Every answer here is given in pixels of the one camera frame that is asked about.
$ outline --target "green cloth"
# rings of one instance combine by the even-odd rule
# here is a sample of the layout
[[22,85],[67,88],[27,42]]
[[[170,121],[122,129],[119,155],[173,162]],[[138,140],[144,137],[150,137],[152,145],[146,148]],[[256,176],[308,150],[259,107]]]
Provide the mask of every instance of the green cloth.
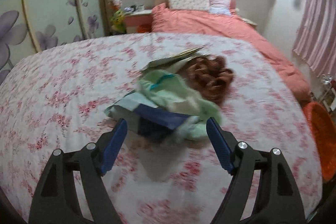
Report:
[[164,77],[169,74],[165,70],[150,71],[138,81],[138,92],[167,111],[198,116],[199,122],[187,134],[186,139],[199,140],[206,137],[206,122],[210,117],[221,123],[219,107],[203,99],[198,91],[189,88],[180,75]]

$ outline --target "curtain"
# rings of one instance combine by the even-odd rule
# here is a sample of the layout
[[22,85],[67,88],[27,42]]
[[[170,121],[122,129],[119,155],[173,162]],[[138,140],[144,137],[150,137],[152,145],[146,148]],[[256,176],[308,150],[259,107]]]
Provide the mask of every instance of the curtain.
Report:
[[336,0],[306,0],[293,51],[317,76],[336,75]]

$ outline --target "floral pillow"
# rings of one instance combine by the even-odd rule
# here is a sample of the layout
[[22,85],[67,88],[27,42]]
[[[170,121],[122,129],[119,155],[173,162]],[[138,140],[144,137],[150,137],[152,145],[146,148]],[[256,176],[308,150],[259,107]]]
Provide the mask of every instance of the floral pillow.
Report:
[[173,10],[209,11],[209,0],[169,0],[169,8]]

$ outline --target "pink nightstand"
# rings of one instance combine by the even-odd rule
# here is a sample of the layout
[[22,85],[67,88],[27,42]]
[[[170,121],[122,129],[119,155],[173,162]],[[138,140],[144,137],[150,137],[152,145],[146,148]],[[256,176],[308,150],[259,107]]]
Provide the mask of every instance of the pink nightstand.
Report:
[[136,33],[137,27],[143,24],[152,24],[152,10],[133,12],[125,16],[127,33]]

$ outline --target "small orange bin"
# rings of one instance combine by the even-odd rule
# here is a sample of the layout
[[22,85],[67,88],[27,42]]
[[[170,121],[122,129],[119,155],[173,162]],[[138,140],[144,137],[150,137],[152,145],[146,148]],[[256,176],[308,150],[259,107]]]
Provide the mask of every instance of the small orange bin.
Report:
[[144,32],[151,32],[152,31],[152,25],[151,24],[142,24],[139,25],[136,29],[138,33],[144,33]]
[[306,104],[302,110],[307,118],[319,151],[322,177],[325,182],[328,182],[336,172],[335,126],[328,112],[317,102]]

